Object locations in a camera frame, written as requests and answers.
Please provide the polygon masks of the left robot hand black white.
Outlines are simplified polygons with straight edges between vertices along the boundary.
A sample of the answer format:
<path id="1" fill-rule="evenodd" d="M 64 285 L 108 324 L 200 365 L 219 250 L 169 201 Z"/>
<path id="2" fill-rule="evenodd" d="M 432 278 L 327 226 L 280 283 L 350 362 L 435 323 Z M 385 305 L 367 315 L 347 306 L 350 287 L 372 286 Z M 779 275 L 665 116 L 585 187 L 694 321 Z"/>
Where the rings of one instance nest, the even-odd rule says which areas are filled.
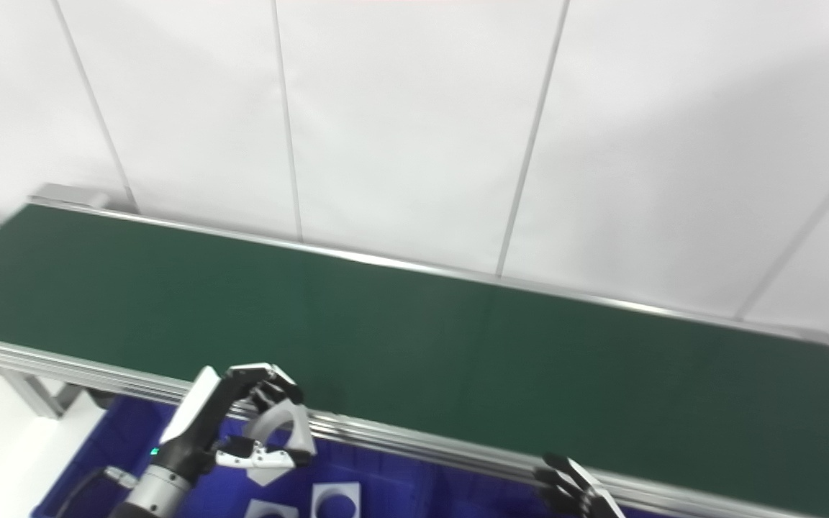
<path id="1" fill-rule="evenodd" d="M 243 401 L 253 404 L 256 418 L 240 435 L 221 437 L 230 410 Z M 213 468 L 234 468 L 264 486 L 309 465 L 316 454 L 303 391 L 282 368 L 257 362 L 223 375 L 202 368 L 150 462 L 192 483 Z"/>

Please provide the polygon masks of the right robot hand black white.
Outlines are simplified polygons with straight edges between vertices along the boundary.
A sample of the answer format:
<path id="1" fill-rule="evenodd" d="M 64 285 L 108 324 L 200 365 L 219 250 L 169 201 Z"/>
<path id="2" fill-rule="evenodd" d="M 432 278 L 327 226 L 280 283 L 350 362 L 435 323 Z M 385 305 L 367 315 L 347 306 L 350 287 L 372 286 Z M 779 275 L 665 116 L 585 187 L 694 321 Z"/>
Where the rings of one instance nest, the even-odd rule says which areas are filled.
<path id="1" fill-rule="evenodd" d="M 544 466 L 533 470 L 538 495 L 550 511 L 573 517 L 625 517 L 599 479 L 573 459 L 546 453 Z"/>

